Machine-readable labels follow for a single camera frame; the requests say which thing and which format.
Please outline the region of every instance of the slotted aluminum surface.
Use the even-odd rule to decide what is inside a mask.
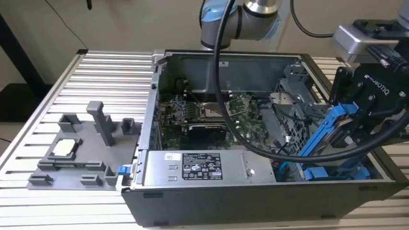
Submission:
[[[314,58],[333,80],[344,63],[334,58]],[[38,106],[8,150],[0,157],[0,227],[4,229],[142,229],[117,191],[29,191],[29,174],[44,156],[60,128],[61,113],[74,112],[81,120],[89,100],[101,100],[113,120],[133,117],[141,121],[150,79],[150,54],[93,52],[77,56],[62,74],[53,94]],[[409,176],[408,144],[386,146],[402,172]],[[230,225],[185,226],[185,229],[326,229],[408,230],[409,189],[385,201],[368,202],[341,220],[292,221]]]

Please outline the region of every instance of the cable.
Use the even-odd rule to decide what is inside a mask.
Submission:
[[[204,5],[205,4],[205,0],[202,1],[202,4],[200,6],[200,12],[198,12],[198,25],[200,25],[200,28],[202,28],[202,11],[204,11]]]
[[[44,0],[46,2],[46,4],[49,5],[49,7],[52,8],[52,10],[54,11],[56,15],[58,16],[60,20],[62,21],[66,29],[72,32],[72,34],[77,37],[78,41],[82,43],[84,47],[88,49],[88,46],[85,45],[85,43],[82,42],[82,40],[80,39],[80,37],[77,36],[77,34],[72,31],[72,29],[69,28],[69,26],[66,25],[62,17],[60,16],[60,14],[57,13],[56,9],[52,7],[52,5],[49,4],[48,0]]]
[[[293,19],[294,19],[294,23],[297,25],[297,27],[300,28],[300,30],[309,36],[309,37],[314,37],[314,38],[329,38],[333,36],[333,34],[314,34],[312,32],[309,32],[304,26],[301,25],[300,21],[298,21],[298,18],[296,16],[296,10],[294,10],[294,0],[289,0],[289,9],[290,9],[290,12],[292,12],[292,16],[293,16]]]
[[[7,139],[4,139],[4,138],[0,138],[0,140],[5,141],[5,142],[8,142],[8,143],[12,143],[11,140],[7,140]]]
[[[278,107],[276,107],[276,110],[282,116],[292,119],[293,121],[310,122],[310,119],[296,118],[294,116],[286,114]]]
[[[318,114],[305,114],[305,116],[312,116],[314,118],[325,119],[325,117]]]
[[[229,12],[232,10],[233,4],[236,0],[228,0],[228,3],[224,8],[222,16],[221,16],[221,21],[220,21],[220,26],[218,26],[218,31],[217,31],[217,36],[216,36],[216,43],[214,43],[214,52],[213,52],[213,81],[214,81],[214,94],[216,94],[216,99],[217,103],[220,106],[220,111],[225,120],[225,124],[240,141],[240,143],[257,155],[276,159],[280,161],[289,161],[289,162],[300,162],[300,163],[318,163],[318,162],[329,162],[329,161],[337,161],[342,160],[350,157],[354,157],[361,154],[366,154],[369,151],[372,151],[376,147],[380,146],[380,144],[386,141],[393,135],[396,135],[408,125],[409,123],[409,112],[406,111],[398,121],[396,122],[394,126],[390,127],[385,132],[380,133],[377,137],[370,139],[370,141],[362,143],[360,146],[357,146],[353,149],[332,153],[328,155],[321,155],[321,156],[285,156],[281,154],[273,154],[269,151],[265,151],[260,148],[257,148],[254,145],[252,145],[246,139],[241,136],[238,131],[236,130],[236,126],[232,122],[232,119],[229,117],[228,110],[224,105],[222,101],[222,95],[221,95],[221,88],[220,88],[220,76],[218,76],[218,61],[220,61],[220,46],[221,46],[221,39],[222,39],[222,34],[224,34],[224,29],[225,25],[228,22],[228,17],[229,17]]]

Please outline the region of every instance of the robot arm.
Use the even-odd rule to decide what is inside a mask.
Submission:
[[[226,0],[209,0],[204,4],[201,22],[201,44],[205,49],[214,48],[217,29]],[[242,6],[233,5],[221,48],[230,45],[232,39],[260,40],[270,37],[278,27],[276,0],[245,0]]]
[[[250,16],[257,15],[257,20],[269,18],[272,21],[277,22],[277,20],[273,20],[270,18],[277,13],[266,14],[269,15],[269,17],[268,16],[261,17],[262,14],[260,12],[254,14],[254,12],[250,11],[250,7],[249,7],[250,5],[246,4],[249,2],[254,4],[254,2],[265,3],[268,1],[246,1],[242,6],[242,9],[245,9],[245,12],[246,12],[245,17],[248,17],[249,15]],[[321,126],[325,126],[321,129],[324,133],[321,132],[314,133],[314,136],[312,136],[310,138],[310,141],[313,141],[313,143],[309,143],[310,142],[309,141],[305,146],[305,148],[308,149],[302,149],[300,153],[293,153],[290,156],[284,156],[281,154],[269,153],[268,151],[254,147],[241,137],[241,135],[236,133],[234,126],[232,125],[232,120],[225,111],[225,106],[221,100],[221,91],[220,91],[220,83],[218,83],[220,82],[218,80],[218,59],[220,59],[220,50],[229,46],[230,39],[234,38],[232,37],[232,34],[234,31],[237,32],[237,29],[240,28],[238,26],[240,17],[237,17],[237,20],[234,20],[236,18],[234,15],[236,14],[238,15],[237,6],[234,5],[234,1],[228,0],[225,9],[222,10],[220,8],[220,10],[216,10],[214,12],[218,12],[218,13],[222,12],[222,13],[218,14],[217,17],[216,16],[212,17],[214,20],[210,21],[205,19],[208,14],[205,14],[205,11],[204,11],[202,44],[205,43],[205,45],[209,45],[206,47],[209,49],[214,48],[214,54],[213,54],[214,92],[216,92],[217,102],[218,102],[218,105],[222,111],[222,116],[224,116],[226,125],[234,137],[244,144],[244,146],[249,150],[252,150],[256,154],[258,154],[260,156],[276,159],[276,160],[300,162],[304,165],[308,165],[308,167],[310,165],[317,165],[317,163],[320,162],[344,160],[344,162],[348,161],[349,166],[350,165],[356,166],[356,164],[349,162],[350,159],[354,159],[358,162],[360,157],[362,157],[365,153],[368,153],[373,148],[377,148],[382,143],[385,143],[386,140],[393,138],[396,134],[400,131],[402,131],[402,129],[409,123],[409,112],[405,112],[400,120],[394,123],[394,125],[386,131],[382,131],[377,133],[376,135],[370,135],[376,126],[378,126],[382,123],[382,121],[385,120],[388,116],[400,113],[404,110],[404,107],[408,103],[406,93],[405,93],[405,90],[409,86],[406,83],[408,76],[402,75],[402,73],[397,73],[396,71],[392,71],[389,68],[390,66],[405,67],[406,61],[404,59],[400,59],[400,57],[392,57],[390,53],[385,52],[385,50],[382,49],[370,49],[370,47],[373,47],[372,43],[366,44],[360,39],[354,39],[354,37],[350,39],[349,37],[352,37],[352,35],[348,33],[348,30],[344,30],[345,31],[344,36],[338,36],[340,33],[336,33],[334,34],[336,38],[341,38],[341,40],[348,38],[346,39],[348,42],[344,44],[346,44],[352,48],[358,47],[357,49],[358,51],[362,51],[362,50],[365,51],[368,48],[370,52],[373,51],[378,52],[380,57],[381,57],[381,60],[380,60],[381,64],[374,64],[374,65],[364,64],[357,68],[353,74],[346,75],[346,76],[344,76],[344,73],[349,72],[349,70],[346,70],[345,68],[338,69],[337,75],[336,75],[336,82],[338,82],[340,84],[336,84],[333,87],[333,92],[337,97],[334,97],[336,100],[330,102],[330,104],[334,106],[333,108],[334,113],[330,113],[333,115],[330,119],[329,118],[325,119],[325,121],[328,121],[328,124],[326,122],[321,124]],[[204,28],[205,26],[210,26],[209,28],[213,28],[209,30],[209,33],[212,33],[212,36],[209,36],[209,38],[206,39],[204,39],[204,36],[206,35],[205,34],[206,30]],[[365,36],[369,36],[368,34],[370,33],[365,33],[365,31],[368,30],[368,27],[362,29],[358,27],[356,23],[353,26],[356,27],[356,29],[361,31],[361,33],[364,33]],[[376,27],[376,33],[374,33],[376,35],[381,34],[380,31],[381,32],[382,30],[388,31],[390,30],[390,28],[392,30],[394,28],[397,28],[401,31],[406,30],[406,28],[400,25],[396,25],[396,26],[384,25],[384,22],[382,23],[374,22],[373,26]],[[265,27],[261,26],[260,29],[257,29],[257,31],[266,31],[266,29],[265,30],[264,29]],[[253,33],[253,34],[254,34],[254,37],[249,37],[249,39],[261,38],[261,33],[260,34]],[[405,46],[406,42],[408,42],[408,39],[400,39],[398,46],[408,47]],[[322,144],[322,142],[325,142],[326,144],[329,143],[336,148],[340,146],[345,146],[345,143],[346,145],[356,146],[356,147],[348,148],[346,150],[341,152],[334,151],[334,153],[332,153],[330,151],[325,151],[325,153],[321,154],[322,152],[316,151],[316,148],[318,145]],[[342,169],[341,171],[348,171],[349,168],[341,167],[341,169]]]

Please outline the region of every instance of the motherboard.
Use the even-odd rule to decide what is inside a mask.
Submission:
[[[213,98],[212,95],[185,91],[185,94],[174,95],[168,101],[161,102],[164,150],[244,148],[226,128]],[[253,145],[269,150],[273,140],[268,135],[254,95],[249,92],[229,92],[225,98],[225,106],[237,131]]]

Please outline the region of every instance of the power supply label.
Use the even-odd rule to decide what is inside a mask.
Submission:
[[[220,153],[182,154],[184,180],[222,180]]]

